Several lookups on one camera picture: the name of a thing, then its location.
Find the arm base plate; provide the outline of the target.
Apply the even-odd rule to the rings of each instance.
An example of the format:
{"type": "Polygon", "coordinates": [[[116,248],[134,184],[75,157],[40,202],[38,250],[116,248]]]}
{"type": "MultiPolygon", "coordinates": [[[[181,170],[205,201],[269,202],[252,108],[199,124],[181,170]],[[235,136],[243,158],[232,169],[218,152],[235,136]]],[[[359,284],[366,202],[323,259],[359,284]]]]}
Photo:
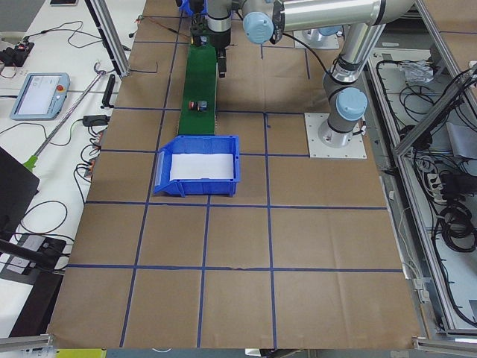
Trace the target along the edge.
{"type": "Polygon", "coordinates": [[[328,113],[304,113],[306,134],[311,158],[364,160],[367,158],[363,136],[334,132],[328,123],[328,113]]]}

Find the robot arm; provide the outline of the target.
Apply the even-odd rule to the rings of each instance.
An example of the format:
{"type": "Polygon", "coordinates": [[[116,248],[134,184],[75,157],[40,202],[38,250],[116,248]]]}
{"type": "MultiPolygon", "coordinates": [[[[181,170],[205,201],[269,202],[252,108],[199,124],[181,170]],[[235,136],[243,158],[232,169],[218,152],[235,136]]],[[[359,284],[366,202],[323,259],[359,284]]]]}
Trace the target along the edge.
{"type": "Polygon", "coordinates": [[[346,25],[343,48],[323,78],[331,111],[318,129],[323,144],[343,148],[367,109],[367,97],[353,84],[386,24],[412,5],[412,1],[394,0],[208,1],[206,23],[221,75],[227,70],[224,50],[230,44],[233,10],[242,12],[244,32],[255,44],[277,43],[288,32],[346,25]]]}

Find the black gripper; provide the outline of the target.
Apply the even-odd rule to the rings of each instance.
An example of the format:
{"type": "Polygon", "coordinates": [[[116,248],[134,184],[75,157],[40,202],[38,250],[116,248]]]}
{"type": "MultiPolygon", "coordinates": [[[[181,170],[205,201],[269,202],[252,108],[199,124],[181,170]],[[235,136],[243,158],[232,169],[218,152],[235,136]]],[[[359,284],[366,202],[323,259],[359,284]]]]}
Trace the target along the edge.
{"type": "Polygon", "coordinates": [[[217,49],[218,76],[224,78],[227,73],[227,54],[225,48],[230,44],[231,18],[208,18],[207,25],[210,31],[210,43],[217,49]]]}

